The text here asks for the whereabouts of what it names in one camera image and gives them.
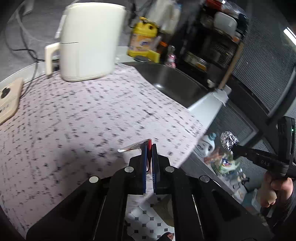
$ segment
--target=grill vent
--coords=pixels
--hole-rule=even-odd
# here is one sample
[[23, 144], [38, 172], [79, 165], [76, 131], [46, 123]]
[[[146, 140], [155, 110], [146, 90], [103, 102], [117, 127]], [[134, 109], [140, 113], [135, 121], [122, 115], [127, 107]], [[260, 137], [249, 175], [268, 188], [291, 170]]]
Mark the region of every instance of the grill vent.
[[[257, 150], [262, 150], [262, 151], [267, 151], [271, 152], [267, 146], [264, 144], [263, 141], [259, 142], [254, 149]], [[266, 172], [265, 169], [253, 164], [251, 161], [249, 161], [245, 157], [240, 157], [240, 165], [239, 168], [242, 168], [243, 172], [250, 178], [250, 182], [245, 184], [245, 187], [249, 190], [252, 191], [255, 188], [261, 187], [261, 183], [263, 181], [263, 176]]]
[[221, 54], [218, 64], [220, 64], [224, 68], [228, 68], [235, 51], [231, 48], [219, 44], [215, 44], [212, 49]]
[[233, 71], [269, 111], [283, 94], [296, 60], [283, 36], [287, 26], [271, 1], [253, 1], [244, 49]]
[[229, 104], [226, 104], [226, 107], [222, 105], [206, 134], [216, 133], [215, 146], [223, 150], [220, 136], [225, 131], [231, 131], [240, 141], [245, 140], [254, 132], [253, 128]]

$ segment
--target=white air fryer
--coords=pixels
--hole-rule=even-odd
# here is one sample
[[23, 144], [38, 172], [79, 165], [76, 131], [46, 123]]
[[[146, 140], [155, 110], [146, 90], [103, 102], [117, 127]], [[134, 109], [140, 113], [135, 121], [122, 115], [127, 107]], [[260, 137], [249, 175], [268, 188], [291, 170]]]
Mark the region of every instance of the white air fryer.
[[61, 76], [66, 81], [99, 78], [112, 72], [125, 7], [110, 3], [75, 3], [62, 17], [60, 42], [45, 47], [46, 75], [52, 74], [52, 54], [59, 50]]

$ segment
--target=human hand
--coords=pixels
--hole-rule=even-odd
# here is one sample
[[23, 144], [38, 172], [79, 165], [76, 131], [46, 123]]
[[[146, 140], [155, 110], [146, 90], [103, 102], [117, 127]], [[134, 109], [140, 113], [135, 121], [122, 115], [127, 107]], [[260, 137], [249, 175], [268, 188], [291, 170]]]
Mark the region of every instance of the human hand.
[[174, 238], [174, 234], [169, 233], [169, 234], [168, 234], [168, 238], [169, 238], [170, 240], [173, 240], [173, 238]]
[[258, 190], [258, 197], [262, 207], [269, 207], [277, 203], [285, 203], [293, 192], [293, 181], [291, 178], [272, 180], [269, 172], [264, 175], [261, 188]]

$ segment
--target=red object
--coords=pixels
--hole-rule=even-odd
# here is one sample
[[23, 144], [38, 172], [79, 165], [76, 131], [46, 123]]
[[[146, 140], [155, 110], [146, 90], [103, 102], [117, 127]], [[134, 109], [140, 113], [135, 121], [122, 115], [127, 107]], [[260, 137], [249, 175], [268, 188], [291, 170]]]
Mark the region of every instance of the red object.
[[207, 0], [207, 6], [221, 11], [222, 3], [216, 0]]
[[149, 139], [147, 144], [147, 173], [151, 172], [151, 158], [152, 158], [152, 141]]

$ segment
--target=power cord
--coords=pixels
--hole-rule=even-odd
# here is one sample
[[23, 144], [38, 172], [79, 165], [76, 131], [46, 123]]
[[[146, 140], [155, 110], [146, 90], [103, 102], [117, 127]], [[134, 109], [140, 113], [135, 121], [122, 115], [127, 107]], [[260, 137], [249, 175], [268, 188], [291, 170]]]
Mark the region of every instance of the power cord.
[[[23, 12], [24, 12], [24, 7], [22, 6], [20, 11], [22, 12], [21, 13], [21, 17], [19, 15], [19, 10], [17, 9], [16, 11], [16, 18], [22, 23], [22, 17], [23, 17]], [[9, 43], [8, 43], [8, 40], [7, 40], [7, 36], [6, 36], [6, 29], [7, 29], [7, 25], [6, 24], [6, 27], [3, 31], [3, 34], [4, 34], [4, 41], [5, 41], [5, 44], [7, 46], [7, 48], [10, 50], [10, 51], [13, 51], [13, 52], [17, 52], [17, 51], [27, 51], [28, 54], [30, 55], [30, 57], [33, 59], [33, 61], [35, 62], [35, 70], [34, 70], [34, 73], [33, 73], [33, 76], [32, 76], [32, 79], [31, 81], [29, 81], [29, 84], [27, 86], [27, 88], [25, 89], [24, 93], [20, 96], [20, 99], [23, 98], [29, 91], [31, 85], [32, 85], [32, 82], [33, 80], [35, 79], [35, 76], [36, 76], [36, 73], [37, 73], [37, 69], [38, 69], [38, 63], [40, 62], [44, 62], [45, 60], [44, 59], [39, 59], [38, 58], [38, 55], [37, 55], [37, 52], [33, 49], [30, 49], [28, 48], [28, 44], [26, 43], [25, 41], [25, 38], [24, 38], [24, 32], [23, 32], [23, 28], [22, 26], [20, 25], [20, 35], [21, 35], [21, 39], [22, 39], [22, 43], [24, 45], [25, 48], [21, 48], [21, 49], [14, 49], [12, 47], [10, 47]]]
[[37, 41], [37, 42], [42, 42], [42, 43], [46, 43], [46, 44], [52, 44], [52, 42], [46, 42], [46, 41], [44, 41], [44, 40], [37, 39], [37, 38], [33, 37], [33, 36], [29, 33], [29, 31], [25, 28], [25, 26], [23, 25], [23, 23], [22, 23], [22, 21], [21, 21], [21, 19], [20, 19], [19, 9], [22, 10], [22, 14], [21, 14], [21, 16], [23, 16], [24, 11], [25, 11], [25, 6], [24, 6], [24, 5], [20, 5], [20, 6], [18, 7], [18, 9], [16, 10], [16, 14], [15, 14], [15, 18], [16, 18], [16, 20], [17, 20], [19, 26], [21, 27], [22, 31], [24, 31], [26, 35], [28, 35], [31, 39], [33, 39], [33, 40], [35, 40], [35, 41]]

